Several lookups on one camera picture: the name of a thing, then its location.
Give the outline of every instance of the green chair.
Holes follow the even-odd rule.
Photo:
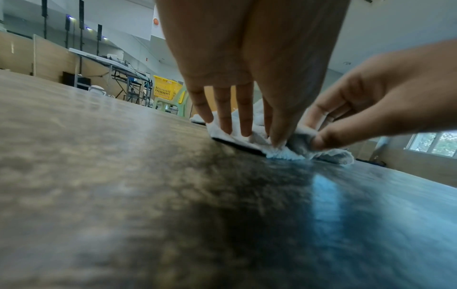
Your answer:
[[[185,117],[185,114],[186,114],[186,102],[187,102],[187,98],[188,97],[189,97],[189,93],[187,92],[186,87],[183,86],[178,91],[178,93],[175,95],[175,97],[173,97],[172,100],[166,100],[166,99],[163,99],[163,98],[160,98],[160,97],[156,97],[154,106],[157,107],[159,102],[161,102],[162,105],[160,107],[160,110],[161,111],[165,111],[165,106],[167,104],[174,105],[174,106],[176,106],[178,108],[178,116]]]

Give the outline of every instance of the wooden table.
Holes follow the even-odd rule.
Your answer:
[[[0,288],[455,288],[457,189],[271,160],[0,71]]]

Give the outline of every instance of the yellow basket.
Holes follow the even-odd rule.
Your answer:
[[[182,88],[182,84],[174,80],[169,80],[157,75],[154,75],[154,95],[166,100],[172,100],[178,91]]]

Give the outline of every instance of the white cloth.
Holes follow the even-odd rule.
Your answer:
[[[294,135],[288,140],[286,146],[277,149],[274,148],[265,132],[262,100],[254,104],[253,111],[254,120],[252,124],[252,135],[250,137],[246,138],[241,135],[238,110],[232,113],[232,134],[230,135],[226,134],[220,128],[218,113],[213,112],[214,121],[206,124],[209,135],[213,139],[219,139],[248,149],[261,151],[267,158],[289,160],[316,158],[336,164],[352,164],[354,162],[354,157],[346,150],[311,151],[309,144],[317,132],[306,127],[298,127]],[[199,124],[205,123],[198,114],[194,115],[190,121]]]

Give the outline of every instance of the window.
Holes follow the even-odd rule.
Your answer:
[[[419,133],[412,138],[408,149],[457,158],[457,130]]]

